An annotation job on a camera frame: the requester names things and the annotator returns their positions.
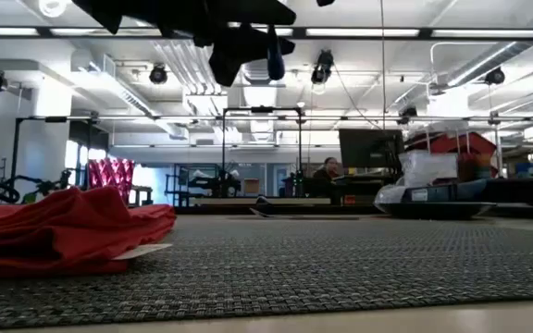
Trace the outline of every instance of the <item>ceiling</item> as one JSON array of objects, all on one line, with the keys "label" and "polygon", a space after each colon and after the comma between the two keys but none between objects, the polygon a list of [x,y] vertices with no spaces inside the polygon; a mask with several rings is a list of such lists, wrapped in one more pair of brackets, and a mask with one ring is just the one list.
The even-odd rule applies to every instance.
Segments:
[{"label": "ceiling", "polygon": [[[287,5],[296,11],[296,26],[321,27],[378,27],[381,26],[380,7],[377,1],[337,0],[332,6],[320,8],[312,0],[288,0]],[[533,28],[533,2],[527,0],[384,0],[384,23],[392,27],[470,27],[470,28]],[[47,18],[38,8],[38,0],[0,0],[0,26],[70,26],[97,27],[98,24],[69,4],[59,18]],[[123,20],[124,27],[135,27],[137,22]],[[127,88],[142,97],[159,115],[188,115],[190,111],[181,105],[182,84],[170,68],[168,81],[154,85],[148,80],[154,63],[166,62],[170,52],[168,41],[126,40],[0,40],[0,58],[30,59],[57,70],[78,86],[87,85],[79,76],[70,73],[66,66],[72,53],[87,49],[96,54],[106,54],[117,65],[117,76]],[[322,40],[297,41],[295,52],[285,56],[287,74],[270,87],[261,88],[263,94],[272,94],[277,106],[304,104],[309,115],[326,116],[380,116],[384,101],[395,116],[401,108],[415,105],[419,115],[431,114],[429,98],[425,93],[399,100],[419,83],[428,83],[432,74],[452,75],[458,70],[472,68],[499,50],[502,43],[466,43],[435,45],[431,42],[377,42]],[[330,49],[336,68],[326,84],[324,93],[313,93],[310,76],[320,50]],[[434,63],[431,64],[433,50]],[[507,79],[503,85],[488,87],[468,83],[457,88],[458,96],[468,103],[468,115],[488,116],[499,111],[507,116],[533,115],[533,47],[502,63]],[[233,87],[224,89],[228,106],[246,105],[247,92],[244,82],[238,79]],[[96,110],[104,115],[140,114],[108,90],[86,87],[87,93],[75,96],[75,114],[84,110]],[[434,116],[461,116],[460,106],[447,104]],[[191,132],[211,132],[216,124],[201,123],[191,126]],[[248,123],[237,122],[239,131],[250,131]],[[126,121],[103,122],[107,130],[115,132],[161,133],[155,124]],[[366,121],[307,122],[304,129],[333,130],[338,127],[369,127]],[[388,128],[397,127],[394,122]],[[475,127],[490,128],[488,124]],[[523,130],[533,126],[531,122],[508,124],[507,130]],[[280,122],[275,130],[294,130],[292,121]]]}]

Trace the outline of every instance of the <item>red fabric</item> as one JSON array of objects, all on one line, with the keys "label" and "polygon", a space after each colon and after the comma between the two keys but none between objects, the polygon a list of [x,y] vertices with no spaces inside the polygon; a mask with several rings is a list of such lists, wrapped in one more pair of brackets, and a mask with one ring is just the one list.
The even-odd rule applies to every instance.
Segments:
[{"label": "red fabric", "polygon": [[127,209],[112,187],[0,205],[0,278],[122,272],[127,261],[111,259],[160,241],[175,219],[169,205]]},{"label": "red fabric", "polygon": [[124,158],[92,160],[88,163],[90,189],[114,186],[118,188],[123,202],[128,203],[134,168],[135,163]]}]

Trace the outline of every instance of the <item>wire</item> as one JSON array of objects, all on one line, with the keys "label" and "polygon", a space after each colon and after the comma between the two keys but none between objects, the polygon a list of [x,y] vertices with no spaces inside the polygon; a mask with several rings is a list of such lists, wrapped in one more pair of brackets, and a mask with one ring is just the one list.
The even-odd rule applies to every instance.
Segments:
[{"label": "wire", "polygon": [[347,89],[347,87],[344,85],[344,81],[342,80],[342,76],[341,76],[341,73],[339,72],[339,69],[337,68],[337,65],[334,64],[333,65],[334,67],[334,71],[337,73],[337,75],[339,76],[339,80],[341,81],[341,85],[342,85],[342,89],[344,90],[344,92],[347,94],[347,96],[349,96],[349,99],[351,100],[351,104],[353,105],[353,108],[355,110],[357,110],[357,112],[359,112],[359,115],[361,115],[361,117],[363,117],[363,119],[365,119],[368,123],[371,124],[371,126],[374,126],[376,127],[378,130],[381,130],[381,127],[378,126],[378,124],[376,124],[374,121],[371,121],[367,118],[366,115],[363,114],[363,112],[361,112],[361,110],[359,109],[359,107],[357,107],[357,103],[355,102],[355,100],[353,99],[353,97],[351,96],[351,93],[349,92],[349,90]]},{"label": "wire", "polygon": [[[314,83],[313,82],[312,82],[312,89],[310,92],[310,113],[311,113],[310,116],[314,115]],[[310,166],[312,165],[312,161],[310,160],[310,154],[311,154],[311,148],[312,148],[312,120],[310,120],[310,129],[308,131],[310,133],[310,136],[307,138],[307,169],[306,171],[309,174],[310,171],[312,171],[310,169]]]},{"label": "wire", "polygon": [[384,19],[384,0],[379,0],[379,11],[381,17],[381,89],[383,99],[381,126],[386,129],[386,22]]}]

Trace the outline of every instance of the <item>gray carpet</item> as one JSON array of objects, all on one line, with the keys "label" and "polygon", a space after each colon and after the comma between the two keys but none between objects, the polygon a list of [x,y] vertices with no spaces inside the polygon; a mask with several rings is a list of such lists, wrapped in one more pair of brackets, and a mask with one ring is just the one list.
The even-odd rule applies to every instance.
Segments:
[{"label": "gray carpet", "polygon": [[531,231],[202,219],[125,274],[0,281],[0,328],[533,300]]}]

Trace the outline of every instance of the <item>window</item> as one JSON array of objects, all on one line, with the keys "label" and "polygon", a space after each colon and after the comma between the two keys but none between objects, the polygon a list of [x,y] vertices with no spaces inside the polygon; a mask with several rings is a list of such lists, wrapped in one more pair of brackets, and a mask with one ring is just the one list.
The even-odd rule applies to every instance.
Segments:
[{"label": "window", "polygon": [[65,168],[71,171],[69,177],[69,184],[74,186],[84,185],[86,165],[89,159],[103,159],[106,158],[106,151],[103,149],[90,148],[88,149],[73,141],[67,141],[65,151]]},{"label": "window", "polygon": [[75,168],[78,164],[78,143],[67,141],[65,146],[65,167]]}]

